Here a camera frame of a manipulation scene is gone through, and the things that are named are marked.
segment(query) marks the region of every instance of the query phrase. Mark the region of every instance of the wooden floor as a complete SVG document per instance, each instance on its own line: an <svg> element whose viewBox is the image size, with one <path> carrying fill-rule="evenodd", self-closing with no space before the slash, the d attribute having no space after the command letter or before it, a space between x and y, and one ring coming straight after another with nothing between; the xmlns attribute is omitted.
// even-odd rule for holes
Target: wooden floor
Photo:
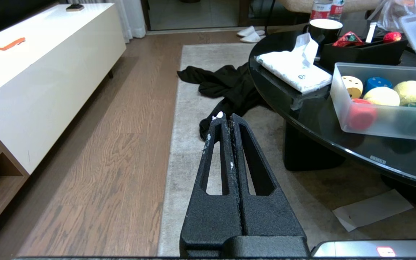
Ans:
<svg viewBox="0 0 416 260"><path fill-rule="evenodd" d="M235 32L133 39L0 217L0 259L155 256L182 46L229 42Z"/></svg>

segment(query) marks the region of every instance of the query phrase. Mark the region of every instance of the white curtain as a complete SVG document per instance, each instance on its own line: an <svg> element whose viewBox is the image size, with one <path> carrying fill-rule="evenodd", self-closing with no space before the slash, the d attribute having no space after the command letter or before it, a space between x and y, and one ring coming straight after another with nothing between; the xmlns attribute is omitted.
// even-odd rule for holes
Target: white curtain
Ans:
<svg viewBox="0 0 416 260"><path fill-rule="evenodd" d="M143 38L146 34L146 24L140 0L69 0L69 3L115 3L120 23L122 25L123 37L126 43L132 38Z"/></svg>

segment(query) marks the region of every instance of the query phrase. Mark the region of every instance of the plastic bag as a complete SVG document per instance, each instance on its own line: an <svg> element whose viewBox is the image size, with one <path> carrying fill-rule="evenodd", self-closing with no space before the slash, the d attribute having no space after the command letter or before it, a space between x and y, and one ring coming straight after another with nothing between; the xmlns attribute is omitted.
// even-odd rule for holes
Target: plastic bag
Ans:
<svg viewBox="0 0 416 260"><path fill-rule="evenodd" d="M373 19L378 12L380 12L377 24L379 28L403 33L399 18L416 13L416 0L383 0L368 19Z"/></svg>

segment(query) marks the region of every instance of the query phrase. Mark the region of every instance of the white slipper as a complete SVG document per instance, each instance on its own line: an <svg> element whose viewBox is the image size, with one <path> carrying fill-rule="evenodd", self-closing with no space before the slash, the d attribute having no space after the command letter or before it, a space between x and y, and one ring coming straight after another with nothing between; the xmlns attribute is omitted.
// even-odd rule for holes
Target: white slipper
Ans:
<svg viewBox="0 0 416 260"><path fill-rule="evenodd" d="M259 36L255 31L251 33L249 36L245 36L240 39L241 42L244 43L257 43L258 41L261 41L261 39L264 39L265 36Z"/></svg>
<svg viewBox="0 0 416 260"><path fill-rule="evenodd" d="M252 25L252 26L250 26L250 27L248 27L248 28L246 28L246 29L243 29L243 30L239 31L239 32L237 33L237 36L240 36L240 37L249 36L249 35L250 35L250 34L252 34L254 31L255 31L255 28L254 28L254 27L253 27L253 25ZM257 33L259 36L266 34L266 32L265 32L264 30L258 30L258 31L256 31L256 33Z"/></svg>

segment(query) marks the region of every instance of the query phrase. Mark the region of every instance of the glossy black tabletop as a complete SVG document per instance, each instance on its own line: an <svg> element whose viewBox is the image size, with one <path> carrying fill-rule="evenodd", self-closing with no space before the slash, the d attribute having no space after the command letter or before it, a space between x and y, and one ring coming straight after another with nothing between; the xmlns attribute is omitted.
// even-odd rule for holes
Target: glossy black tabletop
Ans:
<svg viewBox="0 0 416 260"><path fill-rule="evenodd" d="M288 123L318 143L416 186L416 140L343 132L333 108L330 86L302 95L254 59L272 51L291 51L299 34L300 31L272 34L253 48L249 68L259 94ZM416 66L416 55L405 52L401 64Z"/></svg>

